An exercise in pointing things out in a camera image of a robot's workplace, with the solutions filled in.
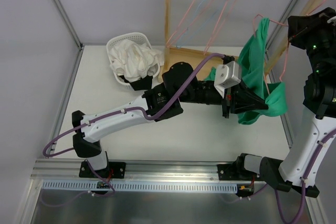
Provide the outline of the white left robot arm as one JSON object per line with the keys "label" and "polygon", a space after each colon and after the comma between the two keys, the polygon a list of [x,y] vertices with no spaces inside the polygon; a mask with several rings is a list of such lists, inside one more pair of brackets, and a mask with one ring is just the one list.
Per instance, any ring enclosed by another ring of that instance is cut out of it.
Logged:
{"label": "white left robot arm", "polygon": [[220,105],[222,115],[244,112],[267,111],[270,106],[260,94],[253,91],[242,80],[241,67],[235,61],[224,61],[219,65],[223,77],[214,81],[200,81],[197,71],[189,63],[178,62],[163,74],[163,83],[146,90],[118,109],[105,113],[84,114],[80,110],[72,113],[75,134],[73,148],[78,157],[84,158],[81,169],[85,177],[114,178],[117,168],[109,162],[100,140],[126,128],[159,122],[183,113],[182,102]]}

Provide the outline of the pink hanger with cream top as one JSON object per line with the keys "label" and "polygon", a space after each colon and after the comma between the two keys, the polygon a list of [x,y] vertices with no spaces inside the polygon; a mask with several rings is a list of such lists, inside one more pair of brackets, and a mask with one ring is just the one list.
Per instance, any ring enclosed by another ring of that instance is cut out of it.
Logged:
{"label": "pink hanger with cream top", "polygon": [[204,55],[208,52],[209,48],[212,46],[212,44],[214,43],[214,41],[216,40],[216,38],[219,35],[219,32],[221,31],[222,27],[224,26],[224,24],[226,23],[226,21],[228,20],[229,15],[231,14],[231,12],[233,11],[236,2],[238,0],[225,0],[223,8],[220,12],[220,15],[217,19],[217,22],[214,26],[214,29],[212,31],[212,34],[205,46],[205,49],[203,51]]}

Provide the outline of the green tank top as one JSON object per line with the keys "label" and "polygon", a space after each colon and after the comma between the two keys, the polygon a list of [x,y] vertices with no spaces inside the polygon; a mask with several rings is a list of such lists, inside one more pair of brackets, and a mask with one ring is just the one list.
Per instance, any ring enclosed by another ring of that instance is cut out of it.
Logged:
{"label": "green tank top", "polygon": [[283,82],[266,84],[264,80],[264,57],[269,22],[269,18],[260,20],[256,32],[246,42],[238,57],[238,64],[242,68],[242,80],[268,105],[266,110],[258,109],[238,114],[238,123],[242,125],[251,125],[262,115],[281,116],[288,110],[285,84]]}

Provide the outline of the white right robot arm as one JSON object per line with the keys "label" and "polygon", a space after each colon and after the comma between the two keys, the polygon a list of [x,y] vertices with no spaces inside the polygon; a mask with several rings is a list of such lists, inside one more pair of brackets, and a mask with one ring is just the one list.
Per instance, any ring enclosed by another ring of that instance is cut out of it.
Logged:
{"label": "white right robot arm", "polygon": [[312,73],[304,85],[304,110],[299,134],[282,161],[242,153],[235,175],[259,175],[275,190],[296,190],[316,198],[316,173],[335,137],[335,10],[327,7],[310,16],[288,18],[288,40],[305,50]]}

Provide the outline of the pink hanger with green top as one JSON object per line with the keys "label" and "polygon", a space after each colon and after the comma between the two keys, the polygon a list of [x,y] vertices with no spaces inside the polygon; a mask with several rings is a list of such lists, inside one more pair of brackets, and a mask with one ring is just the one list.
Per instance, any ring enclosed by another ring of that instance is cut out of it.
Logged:
{"label": "pink hanger with green top", "polygon": [[[305,4],[305,6],[302,8],[302,10],[297,13],[299,16],[308,16],[312,12],[314,12],[316,9],[318,9],[321,5],[324,4],[326,0],[308,0]],[[280,42],[278,48],[275,50],[275,52],[271,55],[270,59],[266,63],[264,67],[264,79],[267,81],[267,76],[270,74],[272,68],[275,66],[275,64],[278,62],[280,57],[285,53],[285,63],[283,66],[283,72],[280,75],[282,77],[286,71],[286,65],[287,65],[287,58],[288,58],[288,39],[287,35],[285,35]]]}

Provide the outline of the black tank top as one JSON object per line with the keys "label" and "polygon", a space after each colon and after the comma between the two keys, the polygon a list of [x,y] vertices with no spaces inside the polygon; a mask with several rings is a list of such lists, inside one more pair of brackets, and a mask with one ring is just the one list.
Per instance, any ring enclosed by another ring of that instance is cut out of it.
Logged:
{"label": "black tank top", "polygon": [[146,76],[145,78],[140,78],[139,80],[133,82],[128,81],[124,76],[118,76],[118,79],[122,84],[125,84],[126,87],[133,91],[150,90],[153,83],[152,76]]}

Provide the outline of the blue wire hanger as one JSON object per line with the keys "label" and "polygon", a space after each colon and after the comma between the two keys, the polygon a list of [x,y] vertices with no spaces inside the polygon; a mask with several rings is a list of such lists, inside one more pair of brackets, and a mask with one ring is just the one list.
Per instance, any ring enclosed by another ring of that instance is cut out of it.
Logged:
{"label": "blue wire hanger", "polygon": [[217,19],[223,8],[225,0],[220,3],[220,7],[209,15],[209,9],[213,7],[216,0],[192,0],[182,19],[179,21],[175,31],[166,42],[167,46],[175,45],[180,49],[190,42],[198,33],[200,33],[208,23]]}

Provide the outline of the cream tank top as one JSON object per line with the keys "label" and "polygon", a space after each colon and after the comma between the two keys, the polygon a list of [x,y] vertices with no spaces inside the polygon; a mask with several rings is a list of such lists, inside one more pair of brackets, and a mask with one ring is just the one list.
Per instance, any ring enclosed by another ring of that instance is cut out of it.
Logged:
{"label": "cream tank top", "polygon": [[156,66],[164,65],[164,53],[146,44],[138,45],[129,39],[117,42],[108,50],[110,68],[117,76],[135,82],[156,73]]}

